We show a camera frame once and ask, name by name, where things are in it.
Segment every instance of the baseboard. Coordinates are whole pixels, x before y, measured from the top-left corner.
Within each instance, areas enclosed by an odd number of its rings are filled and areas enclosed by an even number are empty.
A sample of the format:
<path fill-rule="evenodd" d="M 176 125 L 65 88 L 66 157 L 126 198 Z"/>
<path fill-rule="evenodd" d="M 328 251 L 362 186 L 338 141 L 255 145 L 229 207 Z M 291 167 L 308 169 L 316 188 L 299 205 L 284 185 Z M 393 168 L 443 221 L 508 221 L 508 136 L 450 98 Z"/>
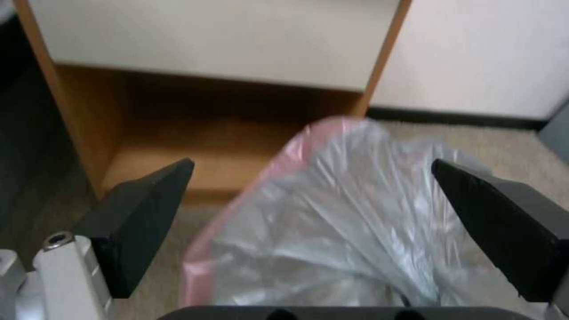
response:
<path fill-rule="evenodd" d="M 476 114 L 430 112 L 403 110 L 386 107 L 370 107 L 366 114 L 376 120 L 414 122 L 420 124 L 450 124 L 490 126 L 497 128 L 541 130 L 547 120 L 534 120 L 501 116 L 481 116 Z"/>

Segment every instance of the floor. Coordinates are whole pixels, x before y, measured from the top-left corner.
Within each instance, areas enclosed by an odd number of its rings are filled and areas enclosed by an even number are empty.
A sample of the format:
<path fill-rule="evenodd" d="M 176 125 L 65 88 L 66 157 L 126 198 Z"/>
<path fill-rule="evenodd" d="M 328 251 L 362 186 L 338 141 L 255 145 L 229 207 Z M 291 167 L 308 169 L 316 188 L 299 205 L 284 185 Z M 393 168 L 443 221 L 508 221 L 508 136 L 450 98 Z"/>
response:
<path fill-rule="evenodd" d="M 382 125 L 400 139 L 438 137 L 491 167 L 496 176 L 525 182 L 569 210 L 569 166 L 544 147 L 534 132 L 399 122 L 383 122 Z M 38 167 L 44 171 L 36 173 L 14 209 L 14 215 L 22 218 L 0 230 L 0 247 L 17 249 L 28 266 L 42 239 L 51 232 L 70 228 L 94 204 L 66 138 L 54 143 L 40 161 L 43 165 Z M 178 307 L 182 254 L 218 211 L 218 207 L 180 208 L 133 296 L 117 301 L 120 319 L 156 319 Z M 19 235 L 28 228 L 34 236 L 24 241 Z"/>

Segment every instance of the plastic bag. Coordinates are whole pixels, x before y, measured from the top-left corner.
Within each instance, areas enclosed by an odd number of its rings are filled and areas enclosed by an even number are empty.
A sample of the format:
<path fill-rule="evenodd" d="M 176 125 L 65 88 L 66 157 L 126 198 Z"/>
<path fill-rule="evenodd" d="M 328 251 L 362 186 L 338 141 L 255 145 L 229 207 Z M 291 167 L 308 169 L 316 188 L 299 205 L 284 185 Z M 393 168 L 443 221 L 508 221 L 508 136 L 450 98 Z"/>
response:
<path fill-rule="evenodd" d="M 496 306 L 539 318 L 462 226 L 431 174 L 436 158 L 484 170 L 370 120 L 306 127 L 190 246 L 182 304 Z"/>

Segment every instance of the beige carpet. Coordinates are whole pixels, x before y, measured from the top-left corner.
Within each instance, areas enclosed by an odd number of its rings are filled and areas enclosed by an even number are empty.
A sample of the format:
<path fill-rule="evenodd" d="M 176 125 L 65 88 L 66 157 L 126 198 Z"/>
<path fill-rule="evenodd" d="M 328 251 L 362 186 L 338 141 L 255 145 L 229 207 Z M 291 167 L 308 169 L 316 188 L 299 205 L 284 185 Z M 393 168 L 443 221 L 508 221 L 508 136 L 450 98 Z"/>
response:
<path fill-rule="evenodd" d="M 424 135 L 438 137 L 491 167 L 496 176 L 525 182 L 569 210 L 569 167 L 544 147 L 534 132 L 397 122 L 383 124 L 393 136 L 400 139 Z M 77 168 L 69 170 L 64 173 L 65 177 L 80 172 Z M 71 182 L 67 190 L 64 187 L 65 180 Z M 42 187 L 35 188 L 36 193 L 48 185 L 45 181 L 43 183 Z M 81 183 L 77 183 L 77 179 L 67 177 L 63 181 L 55 179 L 53 183 L 57 185 L 55 188 L 57 192 L 50 191 L 51 200 L 45 201 L 57 210 L 47 210 L 51 219 L 47 224 L 49 227 L 43 229 L 36 227 L 36 232 L 42 235 L 69 228 L 77 218 L 76 212 L 69 213 L 69 211 L 84 210 L 92 202 L 89 195 L 82 195 L 77 190 L 77 185 L 82 186 Z M 62 194 L 67 194 L 72 199 L 61 196 Z M 38 211 L 37 215 L 43 215 L 46 211 L 37 206 L 33 209 Z M 180 260 L 183 252 L 192 238 L 218 210 L 216 207 L 180 208 L 164 244 L 133 296 L 128 300 L 117 301 L 116 307 L 120 319 L 156 319 L 177 309 L 182 285 Z M 55 216 L 54 211 L 59 212 L 59 215 Z M 32 245 L 39 247 L 37 243 L 27 244 L 27 247 Z"/>

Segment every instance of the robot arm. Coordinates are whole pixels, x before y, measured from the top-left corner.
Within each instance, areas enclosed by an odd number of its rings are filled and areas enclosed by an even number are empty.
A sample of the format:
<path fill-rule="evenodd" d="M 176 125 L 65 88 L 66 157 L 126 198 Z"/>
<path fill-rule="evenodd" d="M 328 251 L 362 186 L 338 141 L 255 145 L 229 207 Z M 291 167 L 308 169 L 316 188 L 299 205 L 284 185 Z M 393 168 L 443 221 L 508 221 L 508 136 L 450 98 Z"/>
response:
<path fill-rule="evenodd" d="M 26 273 L 0 251 L 1 320 L 113 319 L 113 298 L 128 298 L 166 237 L 193 162 L 179 161 L 117 185 L 71 232 L 50 236 Z"/>

